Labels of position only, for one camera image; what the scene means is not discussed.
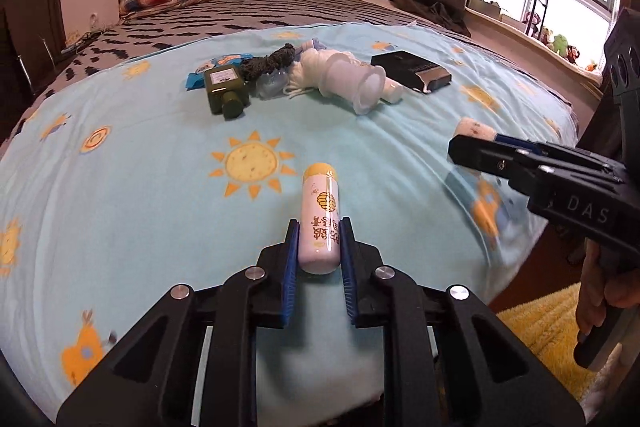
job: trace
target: light blue blanket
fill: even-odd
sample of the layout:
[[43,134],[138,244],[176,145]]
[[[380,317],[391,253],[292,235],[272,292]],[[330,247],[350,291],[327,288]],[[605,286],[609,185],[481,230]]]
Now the light blue blanket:
[[[362,60],[402,49],[452,84],[356,116],[318,92],[210,113],[184,79],[212,56],[266,55],[318,38]],[[301,174],[337,170],[357,240],[422,285],[489,301],[544,227],[505,183],[458,169],[464,116],[503,134],[574,145],[570,108],[481,50],[419,26],[246,31],[124,62],[48,98],[0,161],[0,347],[50,417],[88,370],[175,283],[221,284],[300,217]],[[233,153],[236,161],[227,162]],[[351,328],[340,270],[301,274],[292,323],[260,330],[261,426],[310,425],[383,388],[382,332]]]

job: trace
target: dark green bottle cap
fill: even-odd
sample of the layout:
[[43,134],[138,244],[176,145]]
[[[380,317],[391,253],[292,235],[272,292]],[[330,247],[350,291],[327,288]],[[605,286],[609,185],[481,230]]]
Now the dark green bottle cap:
[[222,114],[227,120],[238,118],[244,111],[244,105],[233,91],[227,91],[222,95]]

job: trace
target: wall outlet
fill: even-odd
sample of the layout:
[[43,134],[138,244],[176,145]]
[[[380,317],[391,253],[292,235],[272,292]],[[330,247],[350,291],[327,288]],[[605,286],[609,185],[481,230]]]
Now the wall outlet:
[[91,28],[91,31],[95,31],[99,28],[99,25],[100,19],[98,18],[98,14],[96,12],[93,12],[89,16],[89,28]]

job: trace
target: white yarn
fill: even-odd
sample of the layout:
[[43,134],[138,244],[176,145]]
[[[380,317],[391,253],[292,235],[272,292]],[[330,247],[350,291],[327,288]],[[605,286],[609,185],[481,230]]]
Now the white yarn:
[[300,55],[299,62],[294,62],[290,65],[289,84],[283,89],[284,94],[288,94],[289,98],[293,98],[310,89],[318,89],[320,80],[324,75],[327,60],[331,55],[337,53],[347,55],[353,64],[360,63],[360,61],[349,52],[309,49]]

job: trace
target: window sill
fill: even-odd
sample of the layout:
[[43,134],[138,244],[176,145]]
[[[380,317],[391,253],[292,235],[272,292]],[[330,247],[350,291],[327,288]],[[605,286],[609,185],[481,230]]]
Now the window sill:
[[484,15],[483,13],[471,10],[470,8],[466,8],[466,11],[485,22],[488,22],[494,27],[494,29],[498,30],[503,35],[507,35],[510,38],[517,39],[521,44],[524,44],[527,48],[536,51],[538,55],[545,58],[546,60],[551,62],[555,61],[555,63],[561,65],[564,69],[566,69],[568,73],[571,73],[572,77],[575,78],[577,75],[577,80],[587,90],[589,90],[591,94],[597,96],[598,98],[602,97],[602,93],[600,92],[600,86],[602,85],[602,74],[599,71],[587,71],[576,66],[575,64],[570,63],[560,55],[555,54],[539,40],[525,35],[520,30],[509,26],[508,24],[493,19],[492,17]]

